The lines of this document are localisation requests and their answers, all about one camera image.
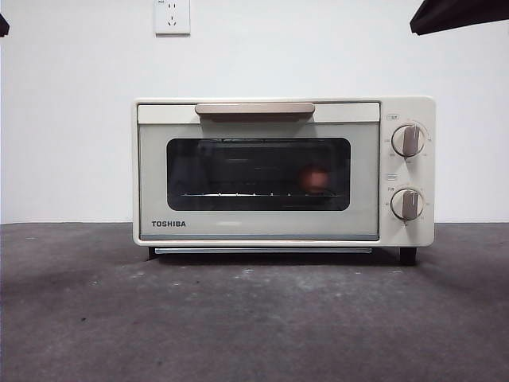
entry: electrical socket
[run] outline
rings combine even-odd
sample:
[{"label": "electrical socket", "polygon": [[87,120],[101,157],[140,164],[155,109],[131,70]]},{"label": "electrical socket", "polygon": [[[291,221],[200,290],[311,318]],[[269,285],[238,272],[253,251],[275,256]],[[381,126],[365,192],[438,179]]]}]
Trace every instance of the electrical socket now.
[{"label": "electrical socket", "polygon": [[153,0],[156,35],[190,34],[190,0]]}]

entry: control knob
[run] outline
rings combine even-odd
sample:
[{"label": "control knob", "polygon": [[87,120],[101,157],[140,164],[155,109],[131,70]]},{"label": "control knob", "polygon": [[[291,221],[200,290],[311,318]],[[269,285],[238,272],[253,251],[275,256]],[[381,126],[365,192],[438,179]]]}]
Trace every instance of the control knob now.
[{"label": "control knob", "polygon": [[424,208],[422,195],[415,189],[400,189],[390,200],[390,207],[401,220],[417,219]]},{"label": "control knob", "polygon": [[392,147],[402,157],[413,157],[424,147],[425,136],[423,130],[416,123],[398,127],[392,134]]}]

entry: glass window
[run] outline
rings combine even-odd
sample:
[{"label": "glass window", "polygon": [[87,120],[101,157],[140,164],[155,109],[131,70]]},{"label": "glass window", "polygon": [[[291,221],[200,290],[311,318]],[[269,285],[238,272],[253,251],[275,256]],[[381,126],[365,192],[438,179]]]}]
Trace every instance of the glass window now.
[{"label": "glass window", "polygon": [[343,211],[350,203],[344,138],[173,139],[167,171],[176,211]]}]

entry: toshiba logo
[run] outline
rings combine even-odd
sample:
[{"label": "toshiba logo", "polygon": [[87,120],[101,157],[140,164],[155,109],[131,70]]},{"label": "toshiba logo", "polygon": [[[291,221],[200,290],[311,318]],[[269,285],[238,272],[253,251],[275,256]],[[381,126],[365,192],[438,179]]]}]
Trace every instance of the toshiba logo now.
[{"label": "toshiba logo", "polygon": [[152,227],[185,227],[185,221],[180,220],[152,220]]}]

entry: oven rack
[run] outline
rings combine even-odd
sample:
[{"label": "oven rack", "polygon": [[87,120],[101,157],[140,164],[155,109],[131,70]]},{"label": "oven rack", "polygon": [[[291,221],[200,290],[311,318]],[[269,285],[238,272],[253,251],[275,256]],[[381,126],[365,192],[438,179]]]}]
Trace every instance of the oven rack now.
[{"label": "oven rack", "polygon": [[185,193],[183,197],[342,197],[341,194],[323,193]]}]

